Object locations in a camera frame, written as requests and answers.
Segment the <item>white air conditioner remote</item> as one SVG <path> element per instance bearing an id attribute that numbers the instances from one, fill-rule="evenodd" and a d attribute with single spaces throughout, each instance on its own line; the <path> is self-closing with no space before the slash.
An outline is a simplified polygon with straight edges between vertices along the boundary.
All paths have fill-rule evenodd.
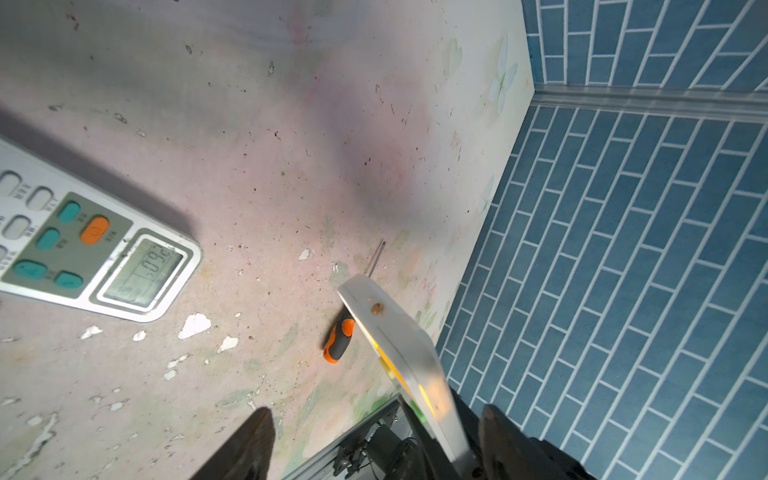
<path id="1" fill-rule="evenodd" d="M 413 431 L 438 446 L 431 462 L 447 468 L 444 479 L 469 478 L 474 454 L 430 336 L 367 276 L 352 277 L 338 294 L 399 388 L 404 411 L 415 415 Z"/>

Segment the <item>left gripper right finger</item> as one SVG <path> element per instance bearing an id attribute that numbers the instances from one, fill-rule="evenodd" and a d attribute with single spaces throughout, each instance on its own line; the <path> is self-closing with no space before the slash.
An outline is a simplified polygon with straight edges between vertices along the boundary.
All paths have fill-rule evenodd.
<path id="1" fill-rule="evenodd" d="M 546 440 L 527 437 L 492 404 L 483 409 L 479 437 L 488 479 L 595 480 L 575 458 Z"/>

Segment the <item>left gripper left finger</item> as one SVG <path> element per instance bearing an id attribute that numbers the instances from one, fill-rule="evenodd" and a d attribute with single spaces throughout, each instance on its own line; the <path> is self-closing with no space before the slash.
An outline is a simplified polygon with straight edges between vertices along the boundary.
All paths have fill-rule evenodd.
<path id="1" fill-rule="evenodd" d="M 275 441 L 272 411 L 260 407 L 203 464 L 192 479 L 266 479 Z"/>

